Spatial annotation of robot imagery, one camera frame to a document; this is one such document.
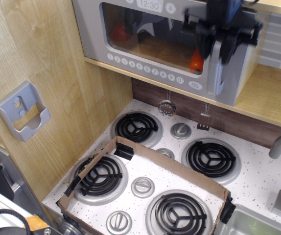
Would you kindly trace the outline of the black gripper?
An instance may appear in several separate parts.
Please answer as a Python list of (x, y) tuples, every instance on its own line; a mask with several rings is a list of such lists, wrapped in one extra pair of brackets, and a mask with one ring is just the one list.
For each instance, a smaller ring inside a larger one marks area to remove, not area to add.
[(241, 0), (208, 0), (184, 8), (181, 31), (196, 37), (201, 58), (207, 59), (215, 40), (222, 41), (221, 63), (226, 65), (242, 43), (257, 45), (262, 23), (247, 15)]

